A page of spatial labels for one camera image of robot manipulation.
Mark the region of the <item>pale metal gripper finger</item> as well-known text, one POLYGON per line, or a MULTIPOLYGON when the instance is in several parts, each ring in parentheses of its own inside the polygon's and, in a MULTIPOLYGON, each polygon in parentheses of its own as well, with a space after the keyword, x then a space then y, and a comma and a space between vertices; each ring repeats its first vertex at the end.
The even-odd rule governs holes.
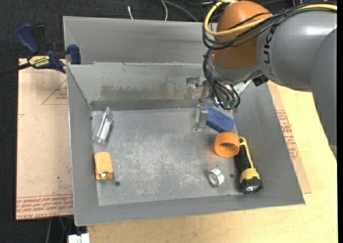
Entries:
POLYGON ((192 76, 186 78, 185 100, 203 100, 206 87, 206 80, 201 76, 192 76))
POLYGON ((202 131, 206 128, 208 114, 209 111, 205 105, 197 105, 195 123, 191 128, 193 132, 202 131))

